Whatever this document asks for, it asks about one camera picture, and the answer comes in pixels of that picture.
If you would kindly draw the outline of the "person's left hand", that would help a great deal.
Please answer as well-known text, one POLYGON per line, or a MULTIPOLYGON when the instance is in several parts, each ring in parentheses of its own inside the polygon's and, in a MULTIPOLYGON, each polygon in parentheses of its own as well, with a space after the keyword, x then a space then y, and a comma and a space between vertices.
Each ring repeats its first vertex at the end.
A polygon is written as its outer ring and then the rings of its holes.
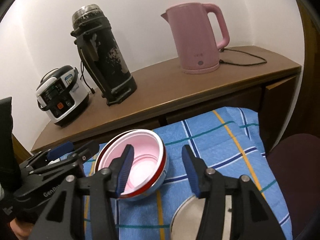
POLYGON ((31 234, 34 224, 22 222, 15 218, 10 222, 10 227, 19 240, 27 240, 31 234))

